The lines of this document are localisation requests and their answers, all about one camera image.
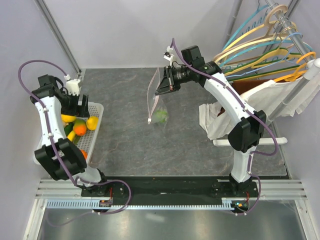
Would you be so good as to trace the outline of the clear zip top bag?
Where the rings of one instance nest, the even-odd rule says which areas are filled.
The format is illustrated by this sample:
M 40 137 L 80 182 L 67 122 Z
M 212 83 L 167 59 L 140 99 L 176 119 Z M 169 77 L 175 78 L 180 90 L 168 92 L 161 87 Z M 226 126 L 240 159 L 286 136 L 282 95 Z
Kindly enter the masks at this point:
M 153 122 L 153 115 L 157 110 L 165 110 L 168 113 L 167 107 L 163 102 L 160 95 L 155 95 L 156 88 L 160 81 L 160 70 L 159 68 L 156 69 L 153 77 L 151 78 L 148 88 L 147 88 L 147 109 L 148 109 L 148 119 L 147 123 L 150 124 L 157 124 L 165 127 L 167 125 L 169 114 L 166 123 L 154 123 Z

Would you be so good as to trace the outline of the green custard apple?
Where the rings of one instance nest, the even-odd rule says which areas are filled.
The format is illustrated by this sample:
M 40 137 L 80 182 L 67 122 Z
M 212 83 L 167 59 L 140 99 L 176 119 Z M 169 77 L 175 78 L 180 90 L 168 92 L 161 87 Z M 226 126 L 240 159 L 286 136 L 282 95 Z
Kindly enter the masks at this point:
M 166 110 L 161 110 L 161 109 L 158 109 L 152 117 L 152 121 L 154 123 L 161 123 L 161 124 L 166 123 L 167 119 L 168 119 L 168 112 Z

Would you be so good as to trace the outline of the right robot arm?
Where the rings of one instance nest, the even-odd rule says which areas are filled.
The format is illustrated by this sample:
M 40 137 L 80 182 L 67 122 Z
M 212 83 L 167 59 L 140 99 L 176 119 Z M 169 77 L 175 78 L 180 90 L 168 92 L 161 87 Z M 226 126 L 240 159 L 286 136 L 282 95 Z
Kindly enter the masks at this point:
M 173 93 L 181 84 L 194 81 L 212 94 L 235 124 L 228 134 L 234 149 L 234 160 L 229 175 L 229 191 L 235 197 L 242 196 L 252 182 L 250 158 L 263 136 L 266 114 L 256 111 L 232 88 L 220 67 L 213 61 L 205 62 L 197 45 L 183 49 L 178 56 L 183 64 L 164 67 L 163 78 L 155 95 Z

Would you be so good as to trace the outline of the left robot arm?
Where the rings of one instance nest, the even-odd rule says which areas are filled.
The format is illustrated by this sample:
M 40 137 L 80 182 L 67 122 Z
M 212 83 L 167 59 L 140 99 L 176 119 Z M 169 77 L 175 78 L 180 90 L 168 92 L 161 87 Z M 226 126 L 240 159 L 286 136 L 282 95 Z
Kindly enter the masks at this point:
M 88 166 L 81 150 L 67 138 L 62 115 L 80 119 L 90 117 L 88 96 L 80 96 L 81 81 L 68 80 L 65 84 L 52 75 L 38 77 L 39 88 L 30 96 L 41 123 L 40 147 L 35 150 L 37 162 L 53 180 L 84 179 L 93 183 L 92 191 L 99 197 L 110 191 L 108 182 L 102 180 L 102 173 Z

